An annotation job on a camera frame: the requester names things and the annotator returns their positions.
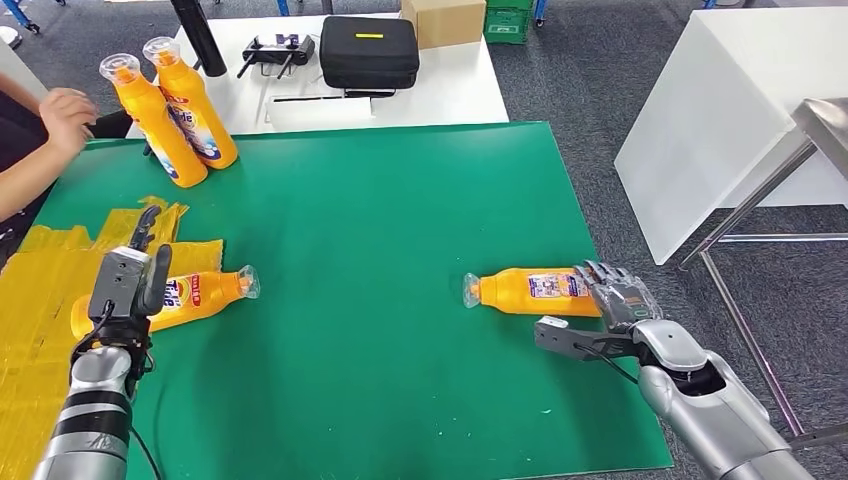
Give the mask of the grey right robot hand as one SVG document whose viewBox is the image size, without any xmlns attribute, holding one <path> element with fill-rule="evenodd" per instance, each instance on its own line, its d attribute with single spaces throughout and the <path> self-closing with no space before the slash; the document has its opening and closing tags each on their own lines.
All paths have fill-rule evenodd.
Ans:
<svg viewBox="0 0 848 480">
<path fill-rule="evenodd" d="M 645 320 L 661 320 L 663 312 L 645 283 L 624 268 L 585 260 L 575 270 L 601 313 L 605 329 L 628 333 Z"/>
</svg>

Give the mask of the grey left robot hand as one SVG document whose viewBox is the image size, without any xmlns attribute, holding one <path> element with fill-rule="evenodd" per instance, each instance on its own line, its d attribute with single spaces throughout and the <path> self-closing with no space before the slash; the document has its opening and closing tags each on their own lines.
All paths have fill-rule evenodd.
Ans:
<svg viewBox="0 0 848 480">
<path fill-rule="evenodd" d="M 173 257 L 172 247 L 164 243 L 153 255 L 146 253 L 154 240 L 151 232 L 162 209 L 157 205 L 147 207 L 130 237 L 128 247 L 142 256 L 141 279 L 135 295 L 132 312 L 136 316 L 149 317 L 158 314 L 164 305 L 166 283 Z"/>
</svg>

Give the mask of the person's right hand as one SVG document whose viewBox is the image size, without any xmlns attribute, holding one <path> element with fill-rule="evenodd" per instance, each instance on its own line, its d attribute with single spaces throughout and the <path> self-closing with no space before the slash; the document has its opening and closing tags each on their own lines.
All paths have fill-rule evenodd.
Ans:
<svg viewBox="0 0 848 480">
<path fill-rule="evenodd" d="M 76 156 L 93 137 L 97 108 L 89 97 L 75 89 L 55 88 L 39 105 L 39 115 L 48 133 L 47 143 L 63 154 Z"/>
</svg>

